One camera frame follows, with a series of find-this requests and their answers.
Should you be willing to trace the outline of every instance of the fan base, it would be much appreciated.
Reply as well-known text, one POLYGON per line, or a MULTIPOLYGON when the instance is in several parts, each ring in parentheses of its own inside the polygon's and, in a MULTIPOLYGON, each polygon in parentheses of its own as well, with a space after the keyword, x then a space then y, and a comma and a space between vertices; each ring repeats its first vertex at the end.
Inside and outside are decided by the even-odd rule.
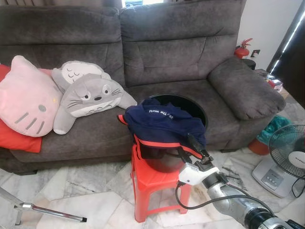
POLYGON ((252 176, 261 186, 279 198, 288 196, 297 180, 277 166, 270 155, 256 166, 252 176))

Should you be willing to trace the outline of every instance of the electric fan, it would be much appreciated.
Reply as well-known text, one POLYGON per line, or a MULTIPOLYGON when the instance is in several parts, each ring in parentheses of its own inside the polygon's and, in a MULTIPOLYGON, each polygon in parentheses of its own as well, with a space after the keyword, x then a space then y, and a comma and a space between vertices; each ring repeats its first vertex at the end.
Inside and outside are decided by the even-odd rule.
POLYGON ((284 198, 292 185, 305 179, 305 125, 288 125, 278 129, 269 140, 268 156, 252 171, 265 189, 284 198))

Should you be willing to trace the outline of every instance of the white wall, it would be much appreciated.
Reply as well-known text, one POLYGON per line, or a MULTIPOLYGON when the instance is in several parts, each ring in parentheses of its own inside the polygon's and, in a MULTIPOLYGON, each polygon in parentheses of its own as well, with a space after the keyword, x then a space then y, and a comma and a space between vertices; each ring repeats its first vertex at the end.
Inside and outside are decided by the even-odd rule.
POLYGON ((260 49, 256 58, 256 69, 268 67, 282 42, 287 29, 299 9, 302 0, 247 0, 241 18, 237 45, 248 38, 250 51, 260 49))

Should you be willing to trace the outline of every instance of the fan control buttons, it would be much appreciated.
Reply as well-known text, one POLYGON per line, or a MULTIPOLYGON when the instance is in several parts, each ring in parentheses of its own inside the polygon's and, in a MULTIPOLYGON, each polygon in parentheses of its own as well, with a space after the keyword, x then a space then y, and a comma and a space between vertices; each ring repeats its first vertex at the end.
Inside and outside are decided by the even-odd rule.
POLYGON ((276 188, 282 183, 283 178, 278 173, 270 169, 261 179, 261 181, 263 181, 271 189, 276 190, 276 188))

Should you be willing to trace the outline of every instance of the gray plush toy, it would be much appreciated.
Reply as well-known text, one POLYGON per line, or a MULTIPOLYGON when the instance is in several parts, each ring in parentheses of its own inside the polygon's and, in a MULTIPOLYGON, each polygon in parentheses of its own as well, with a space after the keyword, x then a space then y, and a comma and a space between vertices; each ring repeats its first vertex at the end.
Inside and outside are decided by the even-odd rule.
POLYGON ((54 68, 51 75, 60 91, 65 93, 72 83, 89 73, 103 75, 103 78, 111 79, 100 66, 81 61, 68 61, 61 68, 54 68))
POLYGON ((115 106, 126 109, 137 102, 121 85, 103 75, 87 74, 66 90, 55 116, 53 130, 66 134, 76 118, 109 110, 115 106))

